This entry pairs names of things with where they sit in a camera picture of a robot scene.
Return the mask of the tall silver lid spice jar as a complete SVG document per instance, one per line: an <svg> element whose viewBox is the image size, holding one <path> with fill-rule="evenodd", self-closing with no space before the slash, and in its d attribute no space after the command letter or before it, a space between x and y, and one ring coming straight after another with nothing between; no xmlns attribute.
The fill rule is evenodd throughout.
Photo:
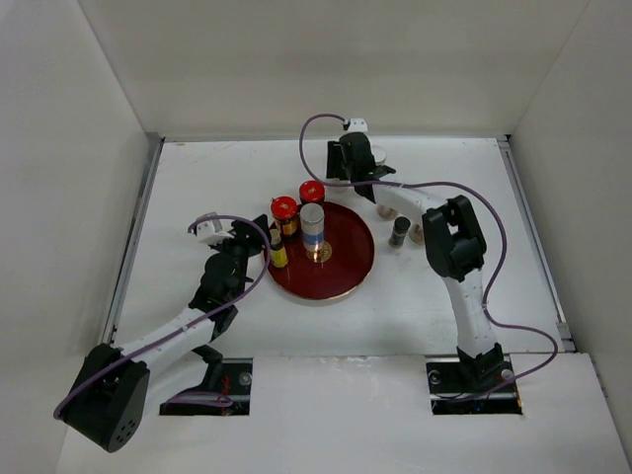
<svg viewBox="0 0 632 474"><path fill-rule="evenodd" d="M386 162L387 152L384 148L380 146L372 145L371 152L377 166L381 166Z"/></svg>

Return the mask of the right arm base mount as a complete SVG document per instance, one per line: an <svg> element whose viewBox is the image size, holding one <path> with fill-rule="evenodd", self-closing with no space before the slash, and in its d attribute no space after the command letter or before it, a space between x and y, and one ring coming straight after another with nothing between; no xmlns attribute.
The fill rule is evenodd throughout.
<svg viewBox="0 0 632 474"><path fill-rule="evenodd" d="M436 416L521 415L521 400L516 384L502 385L513 375L508 358L491 379L467 381L456 359L431 359L426 362L431 410Z"/></svg>

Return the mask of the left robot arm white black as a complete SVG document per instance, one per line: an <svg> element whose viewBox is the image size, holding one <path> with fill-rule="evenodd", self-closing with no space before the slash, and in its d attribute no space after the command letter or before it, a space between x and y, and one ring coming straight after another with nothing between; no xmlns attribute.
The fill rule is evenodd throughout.
<svg viewBox="0 0 632 474"><path fill-rule="evenodd" d="M251 258L269 253L271 230L266 215L254 219L209 213L188 231L212 250L191 302L174 319L148 335L122 346L101 343L85 356L66 397L53 416L102 450L120 450L135 434L145 411L152 382L182 357L202 356L187 379L199 393L211 393L221 382L221 355L210 343L234 321L237 304L259 283L248 276Z"/></svg>

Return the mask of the small yellow label oil bottle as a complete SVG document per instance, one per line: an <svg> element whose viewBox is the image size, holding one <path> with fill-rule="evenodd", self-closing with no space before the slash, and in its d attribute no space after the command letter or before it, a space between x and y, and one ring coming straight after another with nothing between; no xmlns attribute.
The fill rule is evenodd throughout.
<svg viewBox="0 0 632 474"><path fill-rule="evenodd" d="M271 263L277 269L282 269L288 264L288 256L280 232L274 228L271 235Z"/></svg>

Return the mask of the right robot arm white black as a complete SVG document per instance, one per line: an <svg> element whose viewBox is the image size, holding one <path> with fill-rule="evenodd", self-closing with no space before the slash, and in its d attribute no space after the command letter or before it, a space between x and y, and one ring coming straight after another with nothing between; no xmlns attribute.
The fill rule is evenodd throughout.
<svg viewBox="0 0 632 474"><path fill-rule="evenodd" d="M458 379L477 391L501 369L503 352L484 313L482 269L487 243L470 200L436 197L409 185L387 182L395 172L375 162L362 132L328 143L326 178L350 185L369 201L397 211L419 225L426 257L448 291L457 328Z"/></svg>

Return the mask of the dark cap brown spice shaker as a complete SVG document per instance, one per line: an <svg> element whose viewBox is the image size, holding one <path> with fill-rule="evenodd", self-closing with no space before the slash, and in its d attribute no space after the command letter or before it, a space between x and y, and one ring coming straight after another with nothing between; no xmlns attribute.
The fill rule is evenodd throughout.
<svg viewBox="0 0 632 474"><path fill-rule="evenodd" d="M388 241L392 248L399 249L404 245L410 226L411 221L407 217L398 216L395 218Z"/></svg>

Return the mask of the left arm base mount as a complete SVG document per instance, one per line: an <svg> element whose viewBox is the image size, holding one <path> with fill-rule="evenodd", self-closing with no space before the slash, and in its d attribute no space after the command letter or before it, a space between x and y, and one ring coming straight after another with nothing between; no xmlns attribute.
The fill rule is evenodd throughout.
<svg viewBox="0 0 632 474"><path fill-rule="evenodd" d="M249 416L254 361L225 358L210 346L189 352L175 373L177 391L165 397L158 413L163 417Z"/></svg>

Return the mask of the black cap white powder bottle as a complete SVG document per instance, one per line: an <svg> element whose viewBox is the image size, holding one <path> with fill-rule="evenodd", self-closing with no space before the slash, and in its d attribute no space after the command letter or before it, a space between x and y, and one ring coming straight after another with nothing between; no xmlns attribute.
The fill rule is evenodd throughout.
<svg viewBox="0 0 632 474"><path fill-rule="evenodd" d="M352 185L350 183L342 182L342 181L332 181L329 183L330 188L340 191L340 192L343 192L344 190L350 188L351 186Z"/></svg>

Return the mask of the red lid chili sauce jar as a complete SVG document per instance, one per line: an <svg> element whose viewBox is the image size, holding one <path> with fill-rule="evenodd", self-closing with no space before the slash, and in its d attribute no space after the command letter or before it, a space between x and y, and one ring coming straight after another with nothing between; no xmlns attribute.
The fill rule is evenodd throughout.
<svg viewBox="0 0 632 474"><path fill-rule="evenodd" d="M271 201L275 226L283 239L294 239L299 233L298 204L293 197L275 197Z"/></svg>

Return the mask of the black cap brown spice bottle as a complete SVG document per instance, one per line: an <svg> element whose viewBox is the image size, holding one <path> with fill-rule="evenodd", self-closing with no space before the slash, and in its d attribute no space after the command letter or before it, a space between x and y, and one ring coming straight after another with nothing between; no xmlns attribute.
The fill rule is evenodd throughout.
<svg viewBox="0 0 632 474"><path fill-rule="evenodd" d="M409 230L409 238L417 245L423 245L425 242L424 229L421 225L414 224Z"/></svg>

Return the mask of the silver lid jar blue label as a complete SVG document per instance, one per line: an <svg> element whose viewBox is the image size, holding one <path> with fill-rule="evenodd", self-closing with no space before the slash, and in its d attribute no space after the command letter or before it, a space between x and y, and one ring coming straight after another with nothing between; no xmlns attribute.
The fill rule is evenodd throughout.
<svg viewBox="0 0 632 474"><path fill-rule="evenodd" d="M318 203L304 204L299 213L302 243L306 251L318 253L324 245L325 212Z"/></svg>

